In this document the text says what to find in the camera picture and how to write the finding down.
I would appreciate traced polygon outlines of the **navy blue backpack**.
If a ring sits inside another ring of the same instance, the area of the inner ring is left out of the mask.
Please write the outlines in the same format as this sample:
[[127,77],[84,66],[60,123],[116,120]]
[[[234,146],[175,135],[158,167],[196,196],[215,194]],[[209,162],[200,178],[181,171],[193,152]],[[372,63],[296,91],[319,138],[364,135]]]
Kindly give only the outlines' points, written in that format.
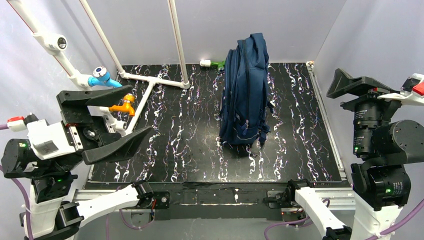
[[220,105],[220,141],[229,145],[264,144],[270,127],[269,54],[262,33],[252,33],[230,49],[224,64]]

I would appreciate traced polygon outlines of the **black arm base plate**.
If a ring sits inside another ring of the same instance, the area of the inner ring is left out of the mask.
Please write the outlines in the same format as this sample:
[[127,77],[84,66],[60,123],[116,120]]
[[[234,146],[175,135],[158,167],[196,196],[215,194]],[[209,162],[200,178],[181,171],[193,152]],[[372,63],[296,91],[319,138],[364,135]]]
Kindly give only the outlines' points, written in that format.
[[153,183],[157,199],[155,219],[282,219],[282,212],[297,212],[294,191],[287,183]]

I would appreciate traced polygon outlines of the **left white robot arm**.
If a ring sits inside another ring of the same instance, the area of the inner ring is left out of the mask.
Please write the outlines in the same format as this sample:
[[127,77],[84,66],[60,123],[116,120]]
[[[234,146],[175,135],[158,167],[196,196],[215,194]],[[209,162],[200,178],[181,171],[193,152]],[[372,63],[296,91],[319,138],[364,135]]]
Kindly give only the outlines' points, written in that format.
[[27,131],[27,138],[10,139],[1,165],[7,179],[26,178],[31,187],[19,215],[27,240],[68,240],[81,227],[101,216],[129,207],[149,207],[154,192],[148,182],[132,182],[110,194],[67,201],[72,170],[84,163],[113,163],[131,159],[150,132],[131,130],[112,112],[134,115],[130,85],[102,90],[63,90],[57,95],[61,121],[49,124],[34,114],[9,118],[5,128]]

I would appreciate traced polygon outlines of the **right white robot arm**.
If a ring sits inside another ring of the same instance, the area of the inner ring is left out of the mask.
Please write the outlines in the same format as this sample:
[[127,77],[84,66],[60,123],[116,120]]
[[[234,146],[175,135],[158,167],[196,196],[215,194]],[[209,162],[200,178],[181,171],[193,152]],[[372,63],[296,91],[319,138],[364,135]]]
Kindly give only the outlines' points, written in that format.
[[263,201],[271,208],[303,209],[323,240],[388,240],[424,206],[419,203],[397,221],[412,188],[405,165],[424,160],[424,128],[414,120],[392,121],[400,107],[424,104],[424,76],[414,73],[395,90],[372,77],[353,77],[338,68],[326,95],[336,99],[346,94],[354,99],[340,105],[354,113],[352,152],[362,160],[350,166],[353,226],[334,216],[330,201],[321,199],[306,179],[290,180],[284,191]]

